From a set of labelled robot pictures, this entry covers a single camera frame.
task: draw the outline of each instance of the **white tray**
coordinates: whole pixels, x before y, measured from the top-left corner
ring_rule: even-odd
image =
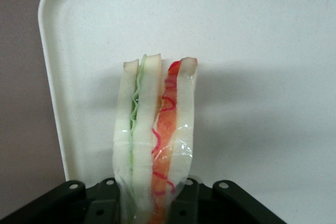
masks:
[[[336,221],[336,0],[41,0],[66,179],[113,176],[122,63],[197,57],[191,175],[288,223]]]

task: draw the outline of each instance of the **clear plastic bag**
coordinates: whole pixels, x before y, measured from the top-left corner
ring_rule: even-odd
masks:
[[[113,170],[124,223],[161,224],[189,174],[197,60],[126,62],[114,129]]]

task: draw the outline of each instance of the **red wavy line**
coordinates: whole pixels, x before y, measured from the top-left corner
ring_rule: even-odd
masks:
[[[161,179],[168,179],[168,177],[166,177],[162,173],[158,173],[156,171],[153,171],[153,175],[155,175],[155,176],[157,176]],[[170,180],[167,180],[167,184],[169,184],[172,187],[172,190],[170,191],[170,193],[171,194],[175,193],[176,188],[175,188],[174,184]]]
[[[168,180],[167,183],[172,187],[172,190],[170,191],[170,193],[171,194],[175,193],[176,188],[175,188],[174,184],[170,180]]]
[[[154,133],[154,135],[156,136],[156,139],[158,140],[156,147],[152,150],[152,154],[160,149],[160,145],[161,145],[161,137],[158,134],[158,132],[155,131],[155,129],[152,128],[152,132]]]
[[[173,99],[171,99],[169,97],[162,97],[162,99],[170,101],[172,106],[170,108],[161,109],[160,112],[164,112],[164,111],[167,111],[167,110],[174,110],[176,108],[176,103],[173,101]]]
[[[161,178],[161,179],[168,179],[168,177],[164,176],[162,173],[158,173],[156,171],[153,171],[153,175]]]
[[[154,194],[157,195],[157,196],[163,196],[165,195],[165,191],[155,191]]]
[[[166,85],[166,87],[165,87],[166,89],[175,89],[177,87],[176,80],[165,79],[164,83],[166,83],[166,84],[168,84],[168,83],[172,84],[172,86],[169,86],[169,87],[167,87],[167,85]]]

